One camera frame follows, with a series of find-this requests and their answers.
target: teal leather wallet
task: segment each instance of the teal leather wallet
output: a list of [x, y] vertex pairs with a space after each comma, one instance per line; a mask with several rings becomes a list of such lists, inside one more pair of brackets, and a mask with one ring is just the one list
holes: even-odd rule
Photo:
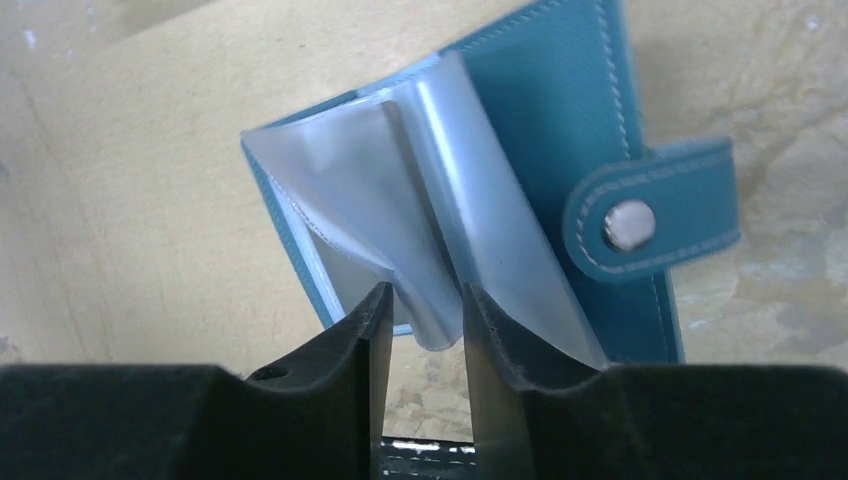
[[[617, 0], [534, 2], [390, 78], [253, 132], [293, 125], [415, 81], [450, 52], [461, 54], [552, 258], [606, 357], [618, 363], [682, 362], [667, 271], [739, 238], [732, 148], [727, 139], [645, 145]], [[333, 253], [320, 245], [305, 248], [299, 240], [309, 237], [309, 226], [257, 158], [251, 135], [245, 134], [242, 146], [273, 223], [319, 318], [332, 325], [341, 294], [331, 301], [326, 286], [345, 272], [314, 268]], [[628, 202], [650, 216], [650, 238], [639, 248], [610, 241], [611, 212]], [[396, 333], [410, 331], [396, 327]]]

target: blue wallet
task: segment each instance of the blue wallet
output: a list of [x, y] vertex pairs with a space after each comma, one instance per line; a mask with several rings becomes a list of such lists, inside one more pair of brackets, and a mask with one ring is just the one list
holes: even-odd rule
[[[579, 328], [547, 331], [548, 326], [541, 326], [538, 328], [545, 331], [534, 330], [561, 350], [598, 366], [606, 360], [682, 362], [680, 331], [667, 270], [720, 251], [738, 240], [732, 149], [730, 141], [722, 138], [647, 147], [631, 75], [631, 56], [617, 0], [543, 0], [388, 79], [245, 132], [242, 147], [280, 239], [322, 323], [328, 327], [338, 321], [376, 281], [385, 279], [379, 268], [363, 270], [362, 259], [370, 258], [373, 265], [385, 259], [378, 258], [379, 255], [369, 257], [368, 252], [356, 253], [357, 248], [370, 245], [367, 238], [357, 246], [341, 250], [333, 248], [332, 241], [323, 242], [326, 231], [315, 228], [315, 224], [337, 227], [347, 218], [339, 212], [348, 205], [316, 195], [306, 203], [295, 201], [295, 198], [306, 199], [315, 190], [304, 186], [299, 192], [287, 192], [288, 187], [282, 186], [279, 176], [282, 172], [295, 177], [302, 174], [298, 178], [304, 182], [321, 178], [327, 171], [321, 162], [334, 155], [347, 155], [344, 152], [388, 158], [392, 155], [386, 153], [389, 150], [374, 150], [377, 148], [374, 145], [368, 147], [371, 150], [352, 146], [336, 148], [328, 140], [358, 138], [355, 141], [361, 142], [379, 131], [384, 132], [380, 134], [385, 137], [381, 141], [393, 145], [392, 152], [403, 150], [398, 145], [406, 142], [406, 148], [413, 152], [411, 156], [417, 155], [419, 161], [429, 156], [441, 162], [439, 169], [430, 172], [432, 175], [426, 171], [419, 173], [425, 192], [421, 195], [429, 197], [425, 203], [427, 208], [435, 209], [436, 224], [444, 238], [420, 248], [432, 247], [435, 252], [440, 242], [447, 244], [447, 253], [442, 253], [450, 259], [446, 263], [453, 265], [448, 265], [444, 278], [453, 279], [453, 287], [459, 289], [458, 284], [469, 279], [482, 279], [484, 286], [488, 281], [495, 289], [497, 285], [505, 285], [499, 282], [507, 282], [506, 290], [521, 297], [532, 296], [530, 292], [553, 284], [546, 291], [544, 301], [536, 299], [512, 308], [525, 311], [532, 310], [534, 305], [537, 310], [556, 305], [559, 311], [575, 304], [567, 321]], [[455, 101], [450, 95], [464, 95], [464, 100]], [[415, 122], [421, 125], [411, 126]], [[466, 128], [463, 125], [470, 125], [467, 128], [471, 133], [451, 135]], [[398, 128], [414, 132], [400, 143], [392, 137], [395, 139], [392, 143], [388, 137], [393, 134], [385, 132]], [[429, 143], [424, 145], [427, 142], [420, 139], [429, 139]], [[478, 162], [474, 168], [484, 175], [467, 173], [463, 177], [466, 183], [451, 183], [459, 175], [454, 169], [464, 165], [452, 164], [456, 160], [452, 156], [469, 151], [463, 150], [468, 146], [464, 143], [478, 140], [477, 148], [491, 152], [487, 158], [502, 157], [509, 173], [498, 166], [500, 160], [489, 164]], [[275, 142], [288, 142], [285, 143], [288, 146], [277, 147]], [[286, 152], [295, 151], [292, 149], [301, 152], [298, 155], [316, 159], [308, 166], [312, 170], [302, 170], [301, 164], [285, 163]], [[346, 172], [345, 178], [350, 178], [357, 170]], [[477, 193], [468, 194], [472, 197], [479, 194], [479, 198], [470, 201], [467, 192], [457, 187], [470, 184], [469, 179], [488, 176], [502, 180], [497, 187], [499, 192], [503, 189], [499, 196], [491, 196], [480, 187]], [[339, 191], [347, 187], [347, 184], [331, 183], [322, 185], [327, 188], [341, 185]], [[305, 184], [290, 182], [289, 185]], [[357, 203], [359, 200], [351, 199], [349, 207], [368, 204]], [[472, 205], [468, 208], [473, 210], [475, 201], [476, 205], [501, 202], [498, 209], [502, 213], [510, 205], [517, 205], [511, 216], [497, 221], [506, 232], [513, 229], [526, 233], [523, 240], [512, 244], [530, 249], [513, 252], [526, 265], [516, 262], [510, 268], [523, 272], [522, 275], [505, 280], [497, 265], [487, 270], [487, 261], [501, 261], [493, 262], [495, 254], [491, 252], [492, 248], [503, 247], [503, 242], [480, 243], [469, 234], [476, 227], [473, 221], [471, 226], [465, 223], [471, 217], [463, 216], [463, 212], [471, 210], [463, 209]], [[525, 218], [522, 207], [525, 204], [527, 216], [532, 219]], [[453, 208], [452, 217], [443, 215], [445, 206], [448, 210]], [[427, 208], [421, 210], [422, 222], [426, 220]], [[332, 215], [327, 212], [331, 211], [338, 213], [341, 220], [335, 223], [328, 220], [327, 215]], [[481, 228], [489, 228], [496, 221], [491, 212], [474, 215], [472, 220], [479, 220]], [[379, 217], [375, 222], [381, 220], [385, 218]], [[398, 217], [393, 225], [404, 220]], [[463, 238], [450, 238], [451, 230], [446, 225], [458, 225], [450, 222], [460, 222], [458, 228]], [[535, 235], [537, 230], [538, 237], [543, 239], [541, 243]], [[456, 256], [456, 249], [461, 249], [465, 256]], [[464, 260], [458, 258], [470, 259], [466, 262], [469, 265], [463, 265]], [[409, 255], [401, 260], [416, 261]], [[563, 280], [564, 285], [559, 285], [558, 275], [567, 279]], [[410, 320], [396, 323], [395, 332], [414, 332], [419, 343], [432, 350], [455, 341], [461, 333], [456, 330], [461, 318], [453, 326], [428, 333], [427, 326], [416, 325], [415, 319], [426, 317], [426, 308], [439, 310], [441, 306], [427, 300], [439, 294], [435, 290], [422, 293], [416, 289], [415, 285], [422, 285], [424, 280], [417, 284], [415, 278], [403, 280], [408, 280], [410, 285], [401, 298], [410, 306], [407, 312]], [[524, 285], [533, 288], [521, 290], [520, 282], [524, 281], [527, 281]], [[503, 305], [504, 300], [495, 299]], [[444, 311], [455, 311], [455, 306], [449, 307]], [[506, 310], [515, 316], [509, 308]], [[570, 351], [572, 347], [579, 350], [577, 354]]]

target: marble surface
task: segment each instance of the marble surface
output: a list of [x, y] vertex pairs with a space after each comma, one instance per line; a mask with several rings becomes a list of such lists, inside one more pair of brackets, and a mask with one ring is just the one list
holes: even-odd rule
[[[0, 3], [0, 362], [217, 362], [320, 327], [238, 133], [520, 0]], [[648, 137], [733, 136], [744, 238], [673, 272], [690, 362], [848, 367], [848, 3], [629, 0]], [[386, 431], [469, 439], [462, 345], [395, 342]]]

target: blue leather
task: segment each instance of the blue leather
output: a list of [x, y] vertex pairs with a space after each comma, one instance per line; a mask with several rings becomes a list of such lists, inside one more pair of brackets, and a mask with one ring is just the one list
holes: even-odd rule
[[[584, 262], [579, 242], [576, 248], [581, 255], [574, 254], [571, 244], [577, 239], [568, 227], [573, 222], [571, 215], [579, 216], [585, 203], [580, 192], [592, 195], [597, 188], [594, 185], [620, 181], [637, 171], [648, 174], [657, 168], [654, 162], [669, 161], [680, 166], [694, 160], [682, 158], [688, 153], [652, 153], [645, 146], [626, 39], [617, 0], [543, 0], [469, 35], [445, 51], [463, 53], [489, 120], [609, 359], [675, 363], [683, 361], [683, 351], [671, 283], [664, 269], [712, 253], [735, 237], [728, 236], [727, 241], [710, 243], [698, 251], [687, 250], [679, 258], [648, 262], [650, 266], [644, 269], [614, 274], [618, 267], [631, 261], [615, 252], [600, 250], [606, 248], [605, 244], [594, 234], [600, 230], [593, 230], [593, 235], [584, 235], [583, 245], [598, 265], [609, 266], [612, 271], [597, 268], [590, 260]], [[361, 92], [403, 81], [409, 71], [426, 68], [428, 61]], [[273, 125], [332, 108], [356, 96], [356, 92], [345, 94]], [[320, 297], [310, 293], [314, 280], [306, 278], [308, 272], [298, 267], [302, 256], [291, 241], [291, 232], [281, 224], [281, 216], [274, 213], [279, 212], [279, 206], [274, 205], [267, 178], [255, 160], [249, 160], [280, 238], [322, 316], [322, 308], [324, 312], [326, 308], [319, 305]], [[718, 163], [724, 167], [704, 167], [697, 169], [700, 173], [628, 185], [628, 192], [637, 198], [645, 197], [657, 209], [662, 222], [658, 223], [657, 240], [637, 252], [640, 256], [633, 257], [638, 258], [636, 261], [649, 259], [648, 252], [653, 249], [669, 254], [683, 248], [680, 245], [708, 241], [715, 232], [735, 226], [732, 165]], [[691, 188], [699, 185], [698, 175], [705, 175], [708, 181], [696, 194]], [[571, 192], [575, 196], [569, 203]], [[682, 194], [687, 195], [685, 201], [677, 198]], [[699, 208], [698, 198], [714, 202], [715, 208]], [[590, 209], [585, 225], [597, 221], [607, 200], [604, 196], [603, 202], [593, 205], [597, 208]], [[691, 215], [693, 207], [697, 218]], [[328, 325], [326, 314], [322, 322]]]
[[[739, 239], [730, 140], [682, 142], [650, 157], [605, 165], [569, 196], [562, 234], [586, 275], [608, 282], [656, 275]], [[628, 199], [645, 202], [657, 224], [654, 237], [634, 252], [612, 248], [603, 235], [607, 212]]]

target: open wallet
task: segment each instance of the open wallet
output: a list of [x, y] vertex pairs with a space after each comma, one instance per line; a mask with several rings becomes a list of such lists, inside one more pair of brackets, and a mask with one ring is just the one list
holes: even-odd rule
[[242, 147], [325, 327], [389, 281], [428, 350], [474, 284], [593, 368], [683, 362], [668, 269], [739, 238], [729, 139], [644, 144], [617, 0], [531, 3]]

